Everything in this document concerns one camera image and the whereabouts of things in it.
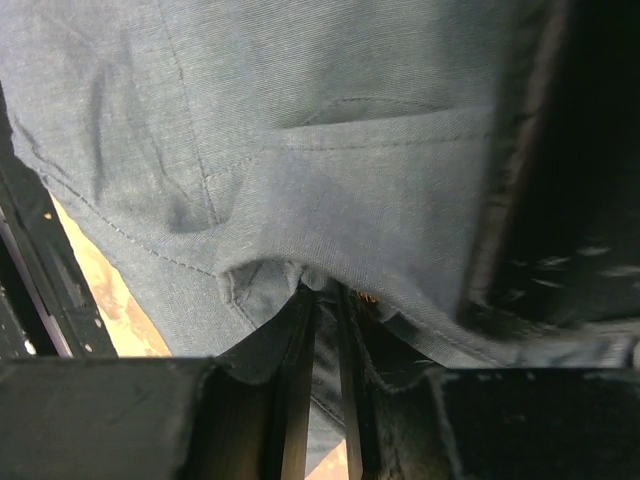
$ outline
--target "wooden surface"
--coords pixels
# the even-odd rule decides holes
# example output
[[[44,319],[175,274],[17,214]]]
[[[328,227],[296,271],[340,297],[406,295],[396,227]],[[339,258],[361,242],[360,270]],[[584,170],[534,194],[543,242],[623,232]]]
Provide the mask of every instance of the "wooden surface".
[[[122,357],[170,355],[162,337],[131,296],[118,271],[57,203],[56,209],[118,354]],[[347,454],[342,442],[307,480],[347,478]]]

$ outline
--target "gray fabric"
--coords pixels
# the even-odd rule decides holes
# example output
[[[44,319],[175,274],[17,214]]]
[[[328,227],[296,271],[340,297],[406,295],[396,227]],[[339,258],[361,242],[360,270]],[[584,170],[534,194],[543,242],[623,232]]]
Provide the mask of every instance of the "gray fabric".
[[[175,355],[219,354],[333,277],[436,361],[509,364],[452,320],[508,3],[5,0],[16,153]],[[309,467],[340,438],[311,423]]]

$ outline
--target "garment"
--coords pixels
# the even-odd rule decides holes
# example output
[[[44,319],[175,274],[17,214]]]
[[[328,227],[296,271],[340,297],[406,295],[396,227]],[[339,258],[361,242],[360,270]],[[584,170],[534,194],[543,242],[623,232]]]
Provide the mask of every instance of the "garment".
[[[508,4],[5,1],[16,154],[174,355],[219,354],[300,281],[337,279],[437,362],[508,365],[517,347],[454,321]],[[338,398],[336,375],[314,388]],[[340,440],[314,408],[309,468]]]

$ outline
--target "denim fabric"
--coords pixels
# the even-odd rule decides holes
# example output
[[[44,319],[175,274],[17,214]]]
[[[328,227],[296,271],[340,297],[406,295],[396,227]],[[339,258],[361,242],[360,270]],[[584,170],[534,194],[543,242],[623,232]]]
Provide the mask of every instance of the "denim fabric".
[[[219,354],[301,278],[336,278],[400,309],[434,360],[507,365],[516,347],[453,315],[508,3],[5,0],[16,153],[175,355]],[[328,425],[314,410],[309,468]]]

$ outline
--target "cloth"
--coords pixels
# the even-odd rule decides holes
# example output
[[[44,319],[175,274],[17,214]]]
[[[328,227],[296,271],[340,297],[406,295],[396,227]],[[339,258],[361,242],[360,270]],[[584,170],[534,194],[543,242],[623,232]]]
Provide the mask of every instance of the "cloth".
[[[6,0],[16,154],[174,355],[219,354],[301,279],[337,279],[400,309],[437,362],[508,365],[516,347],[453,320],[508,4]],[[334,427],[315,405],[309,468]]]

